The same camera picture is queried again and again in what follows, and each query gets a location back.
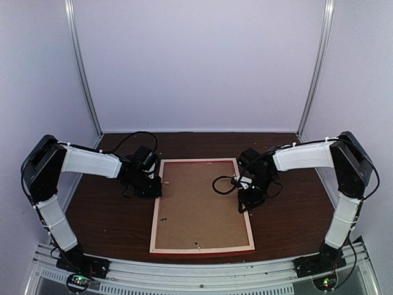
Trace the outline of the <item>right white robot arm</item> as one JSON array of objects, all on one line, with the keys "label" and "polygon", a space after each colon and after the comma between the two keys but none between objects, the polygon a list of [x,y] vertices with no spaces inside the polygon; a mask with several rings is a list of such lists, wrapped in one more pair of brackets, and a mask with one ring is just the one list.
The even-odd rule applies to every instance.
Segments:
[{"label": "right white robot arm", "polygon": [[338,183],[337,203],[329,230],[315,257],[315,266],[328,271],[338,262],[338,253],[349,231],[355,226],[365,190],[375,171],[372,160],[352,132],[334,138],[307,143],[276,146],[264,153],[249,148],[238,158],[242,169],[231,183],[239,189],[239,212],[259,206],[268,197],[267,190],[280,172],[304,168],[331,168]]}]

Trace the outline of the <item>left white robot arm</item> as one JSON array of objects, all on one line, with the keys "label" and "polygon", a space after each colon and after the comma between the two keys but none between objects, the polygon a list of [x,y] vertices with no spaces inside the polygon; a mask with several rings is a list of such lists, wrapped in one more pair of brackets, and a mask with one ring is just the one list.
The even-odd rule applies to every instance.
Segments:
[{"label": "left white robot arm", "polygon": [[82,273],[88,268],[88,259],[75,250],[79,241],[58,198],[63,175],[114,179],[131,188],[133,195],[140,198],[155,199],[162,195],[156,149],[141,145],[128,155],[121,155],[118,150],[118,147],[106,151],[93,149],[46,134],[21,165],[21,187],[43,227],[60,250],[66,253],[63,258],[65,264],[75,273]]}]

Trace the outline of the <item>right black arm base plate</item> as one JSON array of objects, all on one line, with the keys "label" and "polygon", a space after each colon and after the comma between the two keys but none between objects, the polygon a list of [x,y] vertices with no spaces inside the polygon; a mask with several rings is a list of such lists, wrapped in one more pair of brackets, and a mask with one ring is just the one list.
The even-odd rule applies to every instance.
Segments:
[{"label": "right black arm base plate", "polygon": [[346,266],[345,258],[327,253],[302,256],[294,260],[294,268],[298,278],[319,275],[344,266]]}]

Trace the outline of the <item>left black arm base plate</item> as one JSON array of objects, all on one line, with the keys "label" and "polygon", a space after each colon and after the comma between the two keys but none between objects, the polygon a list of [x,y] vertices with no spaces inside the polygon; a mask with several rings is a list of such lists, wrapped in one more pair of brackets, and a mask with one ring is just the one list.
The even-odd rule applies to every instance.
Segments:
[{"label": "left black arm base plate", "polygon": [[82,255],[80,257],[60,257],[56,267],[72,273],[79,273],[88,278],[105,279],[110,262],[107,259]]}]

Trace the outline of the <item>aluminium front rail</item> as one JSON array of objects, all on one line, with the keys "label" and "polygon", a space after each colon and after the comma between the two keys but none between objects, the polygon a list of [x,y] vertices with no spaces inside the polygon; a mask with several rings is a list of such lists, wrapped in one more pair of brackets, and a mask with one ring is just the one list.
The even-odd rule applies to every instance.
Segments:
[{"label": "aluminium front rail", "polygon": [[[336,272],[338,285],[350,273],[353,254]],[[69,272],[55,267],[52,257],[36,253],[21,294],[75,294],[66,287]],[[348,280],[332,291],[316,287],[318,277],[300,278],[293,259],[218,265],[151,264],[111,259],[107,277],[94,278],[82,294],[382,294],[365,251],[357,254]]]}]

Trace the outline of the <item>left aluminium corner post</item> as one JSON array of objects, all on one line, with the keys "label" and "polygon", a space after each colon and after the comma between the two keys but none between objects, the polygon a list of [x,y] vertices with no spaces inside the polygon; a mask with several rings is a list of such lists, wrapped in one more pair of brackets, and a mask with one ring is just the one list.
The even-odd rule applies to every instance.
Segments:
[{"label": "left aluminium corner post", "polygon": [[72,42],[72,46],[73,46],[78,77],[80,80],[84,100],[87,105],[89,116],[90,116],[93,126],[95,128],[95,132],[98,137],[102,137],[103,131],[102,131],[101,125],[99,123],[98,115],[97,115],[95,105],[93,102],[93,98],[91,95],[91,90],[90,90],[90,86],[88,83],[87,72],[85,70],[84,59],[82,56],[82,50],[80,47],[79,34],[78,34],[78,29],[77,29],[77,21],[76,21],[76,15],[75,15],[75,10],[74,10],[74,1],[64,0],[64,8],[65,8],[66,19],[67,19],[67,23],[68,23],[68,27],[69,27],[70,36],[71,36],[71,42]]}]

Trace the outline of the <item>aluminium corner post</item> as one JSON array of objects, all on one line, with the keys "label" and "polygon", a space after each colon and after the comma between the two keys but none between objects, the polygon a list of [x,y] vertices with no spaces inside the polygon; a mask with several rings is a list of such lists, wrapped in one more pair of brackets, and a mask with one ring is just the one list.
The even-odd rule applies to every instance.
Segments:
[{"label": "aluminium corner post", "polygon": [[316,59],[314,62],[313,73],[311,75],[311,82],[309,85],[306,102],[303,108],[303,113],[297,129],[297,136],[300,140],[304,138],[305,128],[311,114],[314,99],[316,97],[317,88],[321,79],[324,60],[329,47],[329,41],[332,31],[333,17],[334,17],[334,0],[326,0],[324,6],[324,13],[322,16],[321,32],[319,36],[319,43],[317,47]]},{"label": "aluminium corner post", "polygon": [[98,137],[102,137],[103,131],[102,131],[101,125],[99,123],[98,115],[97,115],[95,105],[93,102],[93,98],[91,95],[91,90],[90,90],[90,86],[88,83],[87,72],[85,70],[84,59],[82,56],[82,50],[80,47],[79,34],[78,34],[78,29],[77,29],[77,21],[76,21],[76,15],[75,15],[75,10],[74,10],[74,1],[64,0],[64,8],[65,8],[66,19],[67,19],[67,23],[68,23],[68,27],[69,27],[70,36],[71,36],[71,42],[72,42],[72,46],[73,46],[78,77],[80,80],[84,100],[87,105],[89,116],[90,116],[93,126],[95,128],[95,132]]}]

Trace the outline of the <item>right aluminium corner post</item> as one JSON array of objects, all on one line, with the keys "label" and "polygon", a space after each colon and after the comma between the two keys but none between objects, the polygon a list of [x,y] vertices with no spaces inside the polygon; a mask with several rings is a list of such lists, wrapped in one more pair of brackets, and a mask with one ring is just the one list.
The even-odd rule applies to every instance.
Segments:
[{"label": "right aluminium corner post", "polygon": [[314,62],[313,73],[311,75],[311,82],[309,85],[306,102],[303,108],[303,113],[297,129],[297,136],[300,140],[304,138],[305,128],[311,114],[314,99],[316,97],[317,88],[321,79],[324,60],[329,47],[329,41],[332,31],[333,17],[334,17],[334,0],[326,0],[324,6],[324,13],[322,16],[321,32],[319,36],[319,43],[317,47],[316,59]]}]

